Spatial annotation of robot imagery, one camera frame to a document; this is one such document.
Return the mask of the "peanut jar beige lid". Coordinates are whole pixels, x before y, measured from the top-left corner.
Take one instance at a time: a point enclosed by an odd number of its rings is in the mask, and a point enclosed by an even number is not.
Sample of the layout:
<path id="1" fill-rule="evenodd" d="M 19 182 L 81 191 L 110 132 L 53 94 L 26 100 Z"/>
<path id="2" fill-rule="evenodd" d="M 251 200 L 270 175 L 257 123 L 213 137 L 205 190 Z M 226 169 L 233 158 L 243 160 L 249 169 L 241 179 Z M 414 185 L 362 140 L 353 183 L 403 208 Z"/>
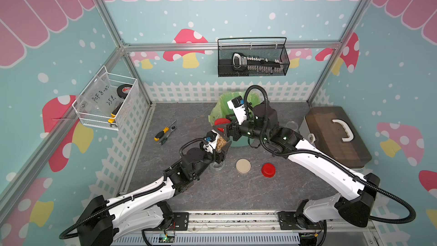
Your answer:
<path id="1" fill-rule="evenodd" d="M 217 162 L 213 162 L 212 164 L 209 165 L 209 168 L 211 169 L 212 172 L 219 172 L 223 169 L 224 167 L 224 163 L 217 163 Z"/>

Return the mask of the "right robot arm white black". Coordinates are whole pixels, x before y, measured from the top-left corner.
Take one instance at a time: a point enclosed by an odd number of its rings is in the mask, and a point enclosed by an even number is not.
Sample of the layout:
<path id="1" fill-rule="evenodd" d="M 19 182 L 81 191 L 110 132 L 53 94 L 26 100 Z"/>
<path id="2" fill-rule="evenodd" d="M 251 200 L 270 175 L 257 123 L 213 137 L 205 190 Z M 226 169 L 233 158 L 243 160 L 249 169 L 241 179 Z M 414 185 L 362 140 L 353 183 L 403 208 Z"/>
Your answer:
<path id="1" fill-rule="evenodd" d="M 229 106 L 235 119 L 216 125 L 207 133 L 205 149 L 218 155 L 229 138 L 255 139 L 259 146 L 274 157 L 281 157 L 303 166 L 327 182 L 337 193 L 319 200 L 303 200 L 297 217 L 317 223 L 343 219 L 356 227 L 366 227 L 369 220 L 389 224 L 406 224 L 416 218 L 415 209 L 405 200 L 379 188 L 380 179 L 374 174 L 362 175 L 322 153 L 299 133 L 279 125 L 277 113 L 270 106 L 267 92 L 251 85 L 244 96 L 231 100 Z M 408 216 L 399 219 L 379 218 L 371 214 L 376 196 L 381 194 L 404 206 Z"/>

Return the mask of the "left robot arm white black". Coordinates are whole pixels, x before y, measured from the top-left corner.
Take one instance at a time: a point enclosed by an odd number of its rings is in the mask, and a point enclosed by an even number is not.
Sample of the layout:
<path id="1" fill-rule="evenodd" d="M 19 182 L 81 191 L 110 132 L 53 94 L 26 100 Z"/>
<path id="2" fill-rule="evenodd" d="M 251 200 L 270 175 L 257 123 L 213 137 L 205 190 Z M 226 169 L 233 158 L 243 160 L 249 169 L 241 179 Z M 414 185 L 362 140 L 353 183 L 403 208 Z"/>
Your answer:
<path id="1" fill-rule="evenodd" d="M 118 197 L 93 198 L 75 224 L 59 239 L 78 238 L 82 246 L 110 246 L 114 240 L 144 229 L 165 230 L 174 221 L 167 200 L 187 191 L 210 164 L 224 161 L 230 142 L 222 137 L 196 138 L 184 144 L 180 159 L 155 182 Z"/>

